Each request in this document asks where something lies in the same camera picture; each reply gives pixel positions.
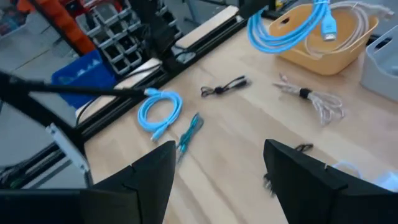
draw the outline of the yellow plastic tray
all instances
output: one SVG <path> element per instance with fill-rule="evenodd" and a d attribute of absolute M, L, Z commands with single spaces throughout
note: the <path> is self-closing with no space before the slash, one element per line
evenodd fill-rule
<path fill-rule="evenodd" d="M 302 24 L 311 12 L 312 4 L 299 5 L 275 20 L 269 26 L 269 33 L 276 37 L 285 35 Z M 344 42 L 354 31 L 357 22 L 351 13 L 346 10 L 335 10 L 332 13 L 337 22 L 337 39 L 333 42 L 324 42 L 318 25 L 308 36 L 308 44 L 312 48 L 319 50 L 334 49 Z M 370 16 L 369 30 L 360 39 L 341 52 L 325 54 L 321 58 L 314 57 L 305 50 L 304 42 L 302 41 L 291 50 L 283 52 L 279 56 L 320 75 L 334 75 L 358 58 L 360 53 L 364 51 L 369 36 L 378 24 L 379 19 L 376 16 Z"/>

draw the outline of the blue box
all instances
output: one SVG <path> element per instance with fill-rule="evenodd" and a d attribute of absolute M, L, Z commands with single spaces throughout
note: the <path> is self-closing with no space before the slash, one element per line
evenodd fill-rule
<path fill-rule="evenodd" d="M 113 71 L 104 64 L 98 50 L 94 50 L 71 64 L 56 71 L 51 77 L 52 84 L 111 88 L 116 84 Z M 75 109 L 85 105 L 95 96 L 60 94 Z"/>

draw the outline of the gray plastic bin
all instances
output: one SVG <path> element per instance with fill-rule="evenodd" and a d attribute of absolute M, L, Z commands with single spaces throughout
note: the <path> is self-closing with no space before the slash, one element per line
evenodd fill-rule
<path fill-rule="evenodd" d="M 390 42 L 380 49 L 383 40 Z M 398 26 L 382 35 L 366 48 L 361 84 L 382 96 L 398 101 Z"/>

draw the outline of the wooden tabletop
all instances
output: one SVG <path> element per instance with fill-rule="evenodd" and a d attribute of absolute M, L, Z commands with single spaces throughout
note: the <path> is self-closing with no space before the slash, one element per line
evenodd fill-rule
<path fill-rule="evenodd" d="M 180 93 L 183 109 L 159 142 L 151 142 L 151 133 L 139 126 L 140 105 L 86 142 L 93 179 L 107 178 L 167 140 L 178 142 L 200 112 L 205 123 L 176 167 L 165 222 L 287 223 L 277 198 L 262 186 L 265 139 L 292 147 L 314 143 L 311 156 L 328 164 L 349 161 L 370 181 L 398 168 L 398 104 L 359 84 L 362 66 L 363 56 L 341 74 L 322 77 L 254 49 L 243 29 L 164 86 Z M 279 73 L 294 84 L 340 95 L 346 117 L 322 128 L 311 103 L 272 86 Z M 240 75 L 252 85 L 223 96 L 200 96 L 200 87 L 223 85 Z M 171 103 L 160 102 L 149 120 L 165 118 L 171 109 Z"/>

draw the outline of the usb connector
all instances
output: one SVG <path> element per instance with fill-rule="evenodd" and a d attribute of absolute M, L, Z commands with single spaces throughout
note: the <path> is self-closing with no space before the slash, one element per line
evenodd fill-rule
<path fill-rule="evenodd" d="M 335 41 L 337 38 L 337 25 L 336 20 L 331 15 L 330 9 L 323 17 L 321 22 L 321 35 L 323 41 Z"/>
<path fill-rule="evenodd" d="M 388 9 L 386 12 L 382 13 L 382 17 L 387 21 L 391 20 L 394 17 L 394 15 L 395 15 L 395 12 L 390 9 Z"/>

